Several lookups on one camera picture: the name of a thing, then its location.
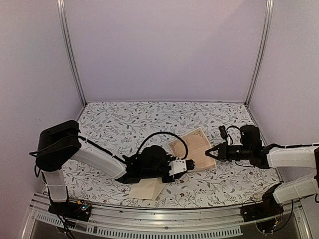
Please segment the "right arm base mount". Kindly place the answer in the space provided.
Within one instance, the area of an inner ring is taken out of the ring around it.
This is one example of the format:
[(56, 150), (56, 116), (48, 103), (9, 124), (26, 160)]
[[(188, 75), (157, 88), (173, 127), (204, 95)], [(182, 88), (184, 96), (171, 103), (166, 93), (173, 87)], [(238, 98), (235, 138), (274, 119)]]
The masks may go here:
[(243, 205), (240, 213), (244, 222), (260, 220), (282, 214), (284, 209), (281, 204), (275, 201), (272, 193), (265, 193), (262, 196), (262, 202), (251, 205)]

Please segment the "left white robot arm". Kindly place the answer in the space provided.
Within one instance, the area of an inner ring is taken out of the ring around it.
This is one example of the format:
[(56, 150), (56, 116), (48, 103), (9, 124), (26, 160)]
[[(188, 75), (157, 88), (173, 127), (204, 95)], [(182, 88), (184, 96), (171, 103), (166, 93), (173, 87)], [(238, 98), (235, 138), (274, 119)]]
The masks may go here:
[(44, 174), (54, 206), (63, 216), (74, 212), (68, 201), (68, 191), (62, 167), (69, 160), (79, 161), (106, 173), (123, 184), (139, 183), (142, 179), (161, 178), (172, 182), (187, 171), (186, 161), (152, 145), (127, 157), (118, 157), (80, 135), (79, 124), (69, 120), (41, 132), (38, 149), (32, 153), (35, 164)]

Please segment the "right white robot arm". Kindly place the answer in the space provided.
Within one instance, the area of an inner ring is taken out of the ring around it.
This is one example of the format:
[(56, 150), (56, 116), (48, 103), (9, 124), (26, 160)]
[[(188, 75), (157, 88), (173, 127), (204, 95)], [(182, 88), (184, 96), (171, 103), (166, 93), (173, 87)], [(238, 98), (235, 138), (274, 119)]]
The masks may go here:
[(205, 155), (218, 161), (248, 160), (252, 167), (259, 169), (289, 169), (297, 176), (291, 181), (278, 183), (268, 189), (258, 205), (258, 213), (268, 217), (280, 205), (287, 201), (302, 199), (319, 193), (319, 145), (262, 144), (259, 128), (244, 125), (238, 128), (240, 144), (234, 144), (228, 128), (220, 126), (223, 143), (208, 150)]

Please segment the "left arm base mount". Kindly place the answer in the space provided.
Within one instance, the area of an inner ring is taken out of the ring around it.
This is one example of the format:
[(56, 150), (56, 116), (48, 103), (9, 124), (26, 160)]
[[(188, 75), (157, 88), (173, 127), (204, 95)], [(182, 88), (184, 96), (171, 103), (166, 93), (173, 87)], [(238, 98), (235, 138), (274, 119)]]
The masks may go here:
[(60, 217), (88, 222), (91, 216), (92, 204), (88, 201), (80, 200), (72, 202), (67, 199), (65, 202), (54, 202), (50, 199), (48, 211)]

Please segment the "cream envelope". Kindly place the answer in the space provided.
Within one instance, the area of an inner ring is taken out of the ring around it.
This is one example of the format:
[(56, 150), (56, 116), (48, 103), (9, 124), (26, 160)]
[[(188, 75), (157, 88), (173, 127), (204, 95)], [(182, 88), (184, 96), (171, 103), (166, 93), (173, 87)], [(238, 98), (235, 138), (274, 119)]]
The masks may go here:
[(165, 187), (161, 178), (143, 179), (131, 186), (129, 198), (155, 200)]

